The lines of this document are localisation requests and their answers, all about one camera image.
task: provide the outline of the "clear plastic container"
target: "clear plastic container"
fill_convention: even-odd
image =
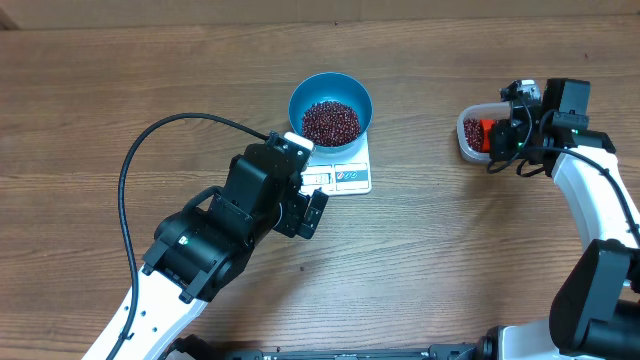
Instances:
[[[464,121],[465,119],[493,119],[502,120],[508,119],[511,116],[511,106],[508,102],[491,103],[473,105],[466,108],[458,117],[458,143],[460,144],[460,153],[462,157],[472,163],[476,164],[488,164],[491,160],[488,153],[479,153],[473,150],[467,143],[467,138],[464,135]]]

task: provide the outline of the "white scale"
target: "white scale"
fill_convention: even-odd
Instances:
[[[311,195],[321,189],[329,196],[368,194],[371,191],[371,163],[367,134],[347,150],[336,154],[316,152],[302,173],[300,191]]]

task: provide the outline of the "blue bowl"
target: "blue bowl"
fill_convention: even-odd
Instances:
[[[341,153],[359,143],[369,129],[373,117],[371,97],[364,86],[351,76],[334,72],[313,75],[298,85],[289,101],[289,121],[296,134],[302,135],[305,111],[324,101],[338,101],[350,106],[358,115],[360,135],[354,141],[336,147],[316,146],[319,153]]]

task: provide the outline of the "wall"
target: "wall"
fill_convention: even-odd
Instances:
[[[0,0],[15,29],[636,14],[637,0]]]

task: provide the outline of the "plastic container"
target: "plastic container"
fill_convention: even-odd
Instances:
[[[493,119],[502,120],[508,119],[511,116],[511,106],[508,102],[502,103],[490,103],[473,105],[466,108],[458,117],[458,144],[460,144],[460,153],[462,157],[472,163],[476,164],[488,164],[491,159],[488,153],[479,153],[473,150],[467,143],[467,138],[464,135],[464,121],[465,119]]]
[[[343,155],[347,150],[362,143],[364,134],[371,125],[373,103],[367,90],[349,75],[328,72],[313,75],[303,81],[291,95],[289,122],[293,131],[302,136],[302,117],[313,104],[337,101],[350,106],[358,115],[360,135],[352,142],[335,147],[316,146],[316,152],[324,155]]]

